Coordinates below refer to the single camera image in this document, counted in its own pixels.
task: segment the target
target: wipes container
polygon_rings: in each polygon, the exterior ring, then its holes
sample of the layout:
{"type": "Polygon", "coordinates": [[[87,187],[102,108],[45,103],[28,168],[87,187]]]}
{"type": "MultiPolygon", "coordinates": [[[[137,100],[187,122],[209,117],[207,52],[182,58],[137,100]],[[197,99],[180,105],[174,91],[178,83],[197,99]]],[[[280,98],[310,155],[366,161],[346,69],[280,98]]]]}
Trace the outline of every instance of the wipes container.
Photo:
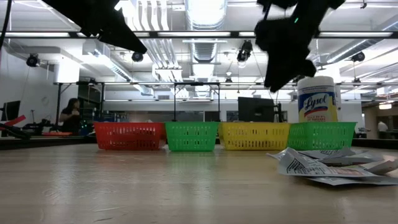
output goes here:
{"type": "Polygon", "coordinates": [[[300,122],[338,121],[333,78],[304,78],[298,81],[297,88],[300,122]]]}

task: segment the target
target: computer monitor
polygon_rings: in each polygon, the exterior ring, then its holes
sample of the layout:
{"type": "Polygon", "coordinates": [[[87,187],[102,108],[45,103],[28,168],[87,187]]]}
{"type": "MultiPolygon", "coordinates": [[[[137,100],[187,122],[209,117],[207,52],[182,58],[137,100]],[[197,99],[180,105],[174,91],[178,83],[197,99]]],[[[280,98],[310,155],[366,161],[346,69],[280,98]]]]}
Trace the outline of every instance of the computer monitor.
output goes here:
{"type": "Polygon", "coordinates": [[[3,108],[0,109],[2,111],[1,121],[11,121],[18,118],[20,105],[21,101],[4,103],[3,108]]]}
{"type": "Polygon", "coordinates": [[[274,100],[261,98],[238,98],[240,121],[274,122],[274,100]]]}

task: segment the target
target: plastic basket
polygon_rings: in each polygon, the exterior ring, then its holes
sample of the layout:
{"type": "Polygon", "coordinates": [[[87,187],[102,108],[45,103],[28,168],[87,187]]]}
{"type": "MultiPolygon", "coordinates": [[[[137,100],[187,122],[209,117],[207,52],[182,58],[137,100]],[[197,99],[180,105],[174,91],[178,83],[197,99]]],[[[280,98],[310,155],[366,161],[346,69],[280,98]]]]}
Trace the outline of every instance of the plastic basket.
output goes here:
{"type": "Polygon", "coordinates": [[[212,151],[216,145],[217,122],[167,122],[171,151],[212,151]]]}
{"type": "Polygon", "coordinates": [[[300,151],[351,147],[355,124],[355,122],[292,124],[287,145],[300,151]]]}
{"type": "Polygon", "coordinates": [[[222,123],[221,143],[226,150],[283,150],[289,123],[222,123]]]}
{"type": "Polygon", "coordinates": [[[105,150],[159,150],[165,145],[163,123],[94,123],[98,147],[105,150]]]}

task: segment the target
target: dark hair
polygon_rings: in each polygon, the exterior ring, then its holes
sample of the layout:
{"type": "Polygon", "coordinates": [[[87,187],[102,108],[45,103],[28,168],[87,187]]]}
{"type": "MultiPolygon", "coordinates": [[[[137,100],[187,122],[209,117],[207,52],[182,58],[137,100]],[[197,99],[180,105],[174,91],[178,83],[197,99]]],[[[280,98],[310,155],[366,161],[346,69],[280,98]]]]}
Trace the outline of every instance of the dark hair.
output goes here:
{"type": "Polygon", "coordinates": [[[69,102],[68,102],[67,109],[68,109],[68,110],[73,110],[74,107],[75,107],[75,103],[76,103],[76,102],[79,102],[79,100],[78,100],[77,98],[70,98],[70,99],[69,99],[69,102]]]}

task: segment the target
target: wooden table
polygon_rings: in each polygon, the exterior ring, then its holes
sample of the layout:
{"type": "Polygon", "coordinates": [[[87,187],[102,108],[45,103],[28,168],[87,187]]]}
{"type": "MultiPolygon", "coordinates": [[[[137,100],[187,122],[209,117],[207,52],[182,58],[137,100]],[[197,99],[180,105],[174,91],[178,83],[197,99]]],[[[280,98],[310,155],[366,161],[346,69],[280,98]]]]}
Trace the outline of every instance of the wooden table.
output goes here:
{"type": "Polygon", "coordinates": [[[0,151],[0,223],[398,222],[398,187],[286,177],[265,154],[99,151],[94,144],[0,151]]]}

